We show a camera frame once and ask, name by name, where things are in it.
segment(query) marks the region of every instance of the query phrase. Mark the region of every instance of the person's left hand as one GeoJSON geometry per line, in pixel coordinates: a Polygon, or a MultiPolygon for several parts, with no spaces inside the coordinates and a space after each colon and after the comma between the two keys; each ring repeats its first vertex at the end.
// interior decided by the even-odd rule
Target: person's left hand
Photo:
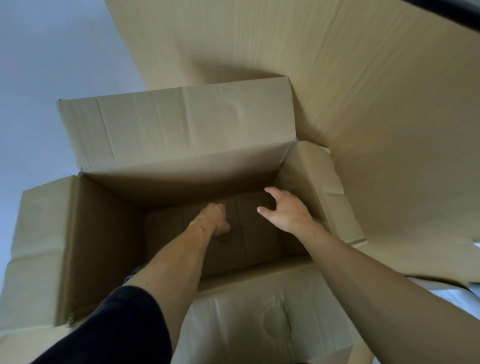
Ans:
{"type": "Polygon", "coordinates": [[[224,204],[208,204],[207,207],[200,211],[200,214],[195,220],[204,218],[207,222],[211,223],[214,228],[214,236],[225,234],[230,231],[226,210],[227,207],[224,204]]]}

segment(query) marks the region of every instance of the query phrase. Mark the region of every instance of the forearm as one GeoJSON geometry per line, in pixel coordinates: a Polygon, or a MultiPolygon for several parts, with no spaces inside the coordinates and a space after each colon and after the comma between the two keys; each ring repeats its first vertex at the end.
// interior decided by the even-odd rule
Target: forearm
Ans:
{"type": "Polygon", "coordinates": [[[126,283],[143,288],[157,301],[173,350],[183,319],[196,296],[205,251],[213,230],[212,224],[197,218],[126,283]]]}
{"type": "Polygon", "coordinates": [[[480,360],[480,355],[462,357],[477,352],[480,321],[333,237],[318,223],[307,221],[294,233],[380,362],[480,360]]]}

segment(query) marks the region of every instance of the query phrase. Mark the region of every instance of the black sleeve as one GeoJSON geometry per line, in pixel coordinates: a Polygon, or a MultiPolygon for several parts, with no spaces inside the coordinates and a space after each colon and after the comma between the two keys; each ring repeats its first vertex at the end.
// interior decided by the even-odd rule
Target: black sleeve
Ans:
{"type": "Polygon", "coordinates": [[[153,297],[117,288],[75,331],[39,356],[44,363],[170,363],[167,325],[153,297]]]}

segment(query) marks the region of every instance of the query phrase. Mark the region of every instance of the hand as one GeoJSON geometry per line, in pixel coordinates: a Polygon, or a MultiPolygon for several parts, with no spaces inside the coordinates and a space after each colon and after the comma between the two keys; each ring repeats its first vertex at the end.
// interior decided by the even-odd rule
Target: hand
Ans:
{"type": "Polygon", "coordinates": [[[258,207],[257,211],[279,229],[294,234],[296,226],[313,221],[307,207],[298,197],[275,187],[266,187],[265,191],[275,199],[276,210],[258,207]]]}
{"type": "Polygon", "coordinates": [[[230,231],[230,224],[227,221],[227,207],[224,204],[208,204],[194,221],[206,221],[213,228],[212,235],[225,234],[230,231]]]}

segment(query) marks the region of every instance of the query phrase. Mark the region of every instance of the person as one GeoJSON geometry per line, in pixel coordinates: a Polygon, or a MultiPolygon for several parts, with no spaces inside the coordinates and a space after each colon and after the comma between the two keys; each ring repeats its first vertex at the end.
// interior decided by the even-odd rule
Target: person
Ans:
{"type": "MultiPolygon", "coordinates": [[[[289,192],[265,190],[276,210],[258,207],[258,213],[303,243],[381,363],[480,363],[480,321],[332,236],[289,192]]],[[[210,238],[229,229],[226,207],[209,204],[34,363],[169,363],[210,238]]]]}

